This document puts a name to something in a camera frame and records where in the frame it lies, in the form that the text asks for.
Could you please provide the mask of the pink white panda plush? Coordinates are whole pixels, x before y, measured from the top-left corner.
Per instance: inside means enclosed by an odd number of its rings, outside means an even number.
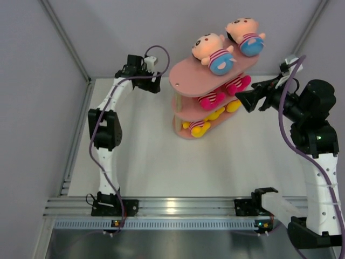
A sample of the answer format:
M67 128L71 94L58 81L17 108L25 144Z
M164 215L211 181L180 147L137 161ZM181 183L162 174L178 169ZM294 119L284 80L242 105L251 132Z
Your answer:
M202 109L209 111L217 107L226 98L224 92L211 91L203 96L197 98Z
M251 83L251 77L249 75L240 74L234 79L224 84L225 90L229 96L235 96L237 92L242 92Z

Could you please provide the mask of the boy doll blue shorts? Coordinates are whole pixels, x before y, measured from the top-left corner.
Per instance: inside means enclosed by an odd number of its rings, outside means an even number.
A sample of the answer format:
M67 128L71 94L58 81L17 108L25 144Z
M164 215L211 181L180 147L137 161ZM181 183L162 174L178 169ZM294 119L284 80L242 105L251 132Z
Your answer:
M225 46L224 42L224 35L208 33L198 38L191 49L192 55L217 76L229 73L236 62L234 46Z

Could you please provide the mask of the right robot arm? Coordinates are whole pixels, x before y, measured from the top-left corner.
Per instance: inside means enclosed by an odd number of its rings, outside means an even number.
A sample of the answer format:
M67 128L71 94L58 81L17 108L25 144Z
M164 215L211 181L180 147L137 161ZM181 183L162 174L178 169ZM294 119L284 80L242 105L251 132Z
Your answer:
M305 163L303 172L307 192L307 214L300 212L275 189L257 189L251 206L257 214L267 211L287 229L288 237L298 249L344 248L344 218L339 202L337 161L339 144L336 130L327 121L335 105L333 86L319 79L309 81L301 94L289 93L287 83L277 79L252 85L251 90L236 97L248 112L274 108L278 118L291 121L289 134L282 137Z

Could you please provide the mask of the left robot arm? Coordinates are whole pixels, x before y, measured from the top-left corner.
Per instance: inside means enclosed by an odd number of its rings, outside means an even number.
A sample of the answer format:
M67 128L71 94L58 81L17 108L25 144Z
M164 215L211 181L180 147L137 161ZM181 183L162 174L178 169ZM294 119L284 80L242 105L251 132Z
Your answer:
M127 56L127 64L113 79L113 85L104 100L88 111L89 155L100 172L99 193L117 196L119 183L114 172L116 149L122 141L122 128L118 109L124 104L134 88L159 93L161 75L154 56Z

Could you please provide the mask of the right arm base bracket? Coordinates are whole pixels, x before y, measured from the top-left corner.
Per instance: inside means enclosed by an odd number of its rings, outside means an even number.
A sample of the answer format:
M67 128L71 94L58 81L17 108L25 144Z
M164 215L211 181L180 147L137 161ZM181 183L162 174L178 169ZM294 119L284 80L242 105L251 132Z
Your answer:
M252 199L235 199L234 208L237 216L269 216L270 212L265 210L257 201Z

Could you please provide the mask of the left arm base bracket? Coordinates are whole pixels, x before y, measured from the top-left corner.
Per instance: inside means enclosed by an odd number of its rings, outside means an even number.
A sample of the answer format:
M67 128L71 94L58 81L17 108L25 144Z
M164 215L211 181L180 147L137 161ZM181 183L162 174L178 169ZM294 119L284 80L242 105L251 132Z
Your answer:
M87 194L86 203L92 207L91 215L97 217L106 216L135 216L139 211L138 199L123 199L122 203L117 195L102 194L98 192L96 197Z

